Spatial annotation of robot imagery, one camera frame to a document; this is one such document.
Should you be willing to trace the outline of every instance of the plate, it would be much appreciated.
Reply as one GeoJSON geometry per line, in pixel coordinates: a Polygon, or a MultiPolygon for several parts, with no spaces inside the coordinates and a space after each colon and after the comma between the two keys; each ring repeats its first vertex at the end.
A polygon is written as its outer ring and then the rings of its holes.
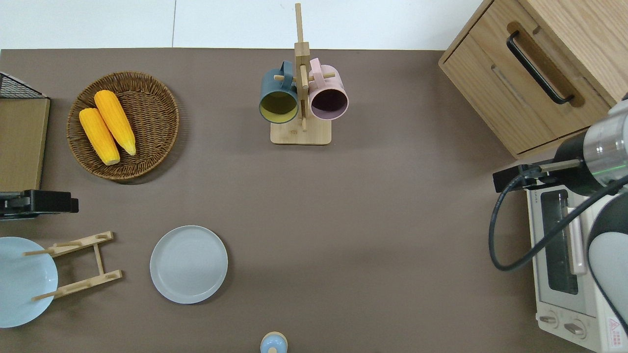
{"type": "Polygon", "coordinates": [[[184,225],[163,236],[151,255],[155,288],[179,304],[212,296],[227,276],[227,250],[216,234],[198,225],[184,225]]]}
{"type": "Polygon", "coordinates": [[[23,325],[48,308],[53,297],[31,301],[34,296],[57,290],[57,266],[49,254],[22,256],[43,250],[37,243],[18,237],[0,237],[0,328],[23,325]]]}
{"type": "Polygon", "coordinates": [[[114,72],[92,82],[81,92],[68,115],[66,137],[78,163],[97,177],[124,182],[155,169],[172,150],[179,132],[179,108],[165,84],[141,72],[114,72]],[[96,108],[100,90],[116,94],[135,135],[137,153],[120,151],[120,162],[105,165],[89,143],[79,121],[85,108],[96,108]]]}

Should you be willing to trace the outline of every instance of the wicker basket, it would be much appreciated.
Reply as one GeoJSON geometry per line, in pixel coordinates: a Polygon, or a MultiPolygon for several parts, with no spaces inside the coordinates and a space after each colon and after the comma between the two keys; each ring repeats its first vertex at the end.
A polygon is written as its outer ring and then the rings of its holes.
{"type": "Polygon", "coordinates": [[[168,155],[179,132],[179,109],[166,85],[141,72],[114,72],[87,86],[72,104],[68,115],[67,139],[76,160],[98,177],[131,180],[158,166],[168,155]],[[95,108],[94,94],[107,89],[114,92],[126,113],[135,135],[137,153],[130,156],[118,146],[120,162],[105,165],[79,121],[79,112],[95,108]]]}

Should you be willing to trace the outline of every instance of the oven window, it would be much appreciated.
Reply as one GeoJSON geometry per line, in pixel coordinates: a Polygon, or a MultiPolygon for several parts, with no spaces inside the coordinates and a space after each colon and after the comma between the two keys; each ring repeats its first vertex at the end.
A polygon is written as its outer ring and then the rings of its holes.
{"type": "MultiPolygon", "coordinates": [[[[541,194],[543,232],[547,234],[566,212],[567,191],[556,190],[541,194]]],[[[578,278],[569,269],[567,234],[563,229],[545,247],[549,287],[568,294],[578,294],[578,278]]]]}

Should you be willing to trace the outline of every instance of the black drawer handle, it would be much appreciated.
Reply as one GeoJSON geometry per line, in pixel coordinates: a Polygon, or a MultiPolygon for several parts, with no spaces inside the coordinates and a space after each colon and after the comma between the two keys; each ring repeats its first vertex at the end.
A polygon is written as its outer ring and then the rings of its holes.
{"type": "Polygon", "coordinates": [[[565,104],[573,99],[573,94],[569,95],[566,98],[562,98],[558,93],[550,86],[550,83],[541,75],[539,70],[534,67],[534,65],[528,60],[528,58],[523,54],[523,52],[519,49],[519,47],[515,44],[514,39],[519,34],[519,31],[515,31],[513,34],[508,37],[506,41],[506,46],[510,49],[511,53],[514,57],[519,60],[519,63],[528,71],[530,76],[536,81],[539,86],[545,91],[545,93],[550,97],[550,99],[556,104],[565,104]]]}

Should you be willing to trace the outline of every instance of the oven door handle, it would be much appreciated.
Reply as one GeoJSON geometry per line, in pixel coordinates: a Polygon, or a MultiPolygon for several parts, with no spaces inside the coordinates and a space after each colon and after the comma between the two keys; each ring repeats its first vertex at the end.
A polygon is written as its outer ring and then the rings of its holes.
{"type": "MultiPolygon", "coordinates": [[[[567,212],[571,213],[572,207],[567,207],[567,212]]],[[[569,223],[569,242],[567,249],[569,253],[569,269],[572,274],[587,273],[587,264],[585,261],[584,245],[582,243],[582,224],[580,217],[576,217],[569,223]]]]}

